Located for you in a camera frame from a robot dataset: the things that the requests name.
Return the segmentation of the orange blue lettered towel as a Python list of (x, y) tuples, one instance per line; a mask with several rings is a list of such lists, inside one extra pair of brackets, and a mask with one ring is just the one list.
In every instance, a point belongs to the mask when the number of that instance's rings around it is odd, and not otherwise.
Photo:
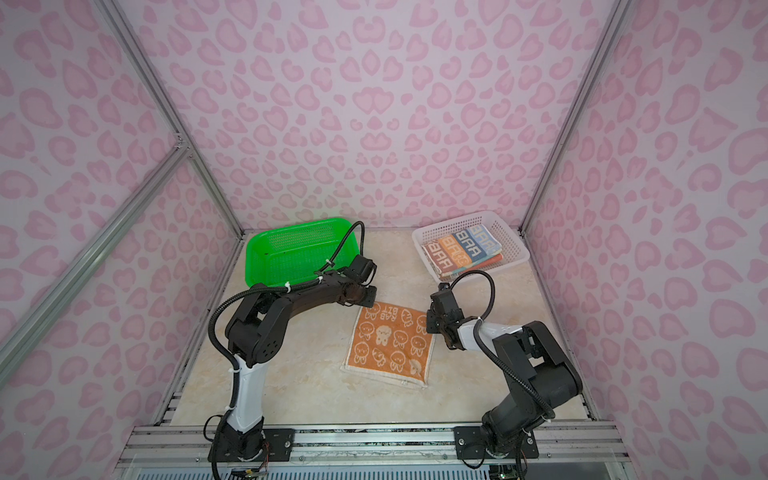
[(502, 245), (483, 225), (474, 225), (442, 236), (422, 246), (441, 280), (503, 259)]

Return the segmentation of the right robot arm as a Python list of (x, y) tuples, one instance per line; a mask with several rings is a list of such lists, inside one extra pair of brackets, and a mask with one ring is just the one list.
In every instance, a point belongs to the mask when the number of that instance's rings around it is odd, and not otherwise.
[(541, 321), (513, 327), (470, 318), (445, 286), (431, 295), (427, 332), (442, 335), (451, 350), (486, 355), (504, 374), (509, 390), (478, 427), (454, 429), (457, 458), (478, 463), (490, 457), (536, 458), (534, 430), (583, 390), (581, 377), (549, 328)]

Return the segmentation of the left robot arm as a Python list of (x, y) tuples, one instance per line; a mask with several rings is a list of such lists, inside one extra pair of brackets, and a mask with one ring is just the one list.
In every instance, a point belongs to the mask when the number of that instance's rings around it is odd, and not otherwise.
[(257, 284), (228, 299), (227, 306), (235, 301), (240, 305), (225, 329), (228, 345), (218, 345), (217, 349), (232, 365), (233, 386), (216, 437), (237, 456), (248, 459), (260, 453), (267, 364), (280, 351), (289, 321), (326, 304), (371, 307), (376, 294), (376, 287), (365, 280), (331, 271), (295, 285)]

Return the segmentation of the peach patterned towel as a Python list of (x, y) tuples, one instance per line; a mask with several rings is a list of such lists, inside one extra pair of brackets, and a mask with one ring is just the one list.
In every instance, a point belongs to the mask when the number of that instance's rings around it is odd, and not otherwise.
[(360, 310), (342, 369), (394, 385), (424, 388), (432, 350), (424, 312), (375, 302)]

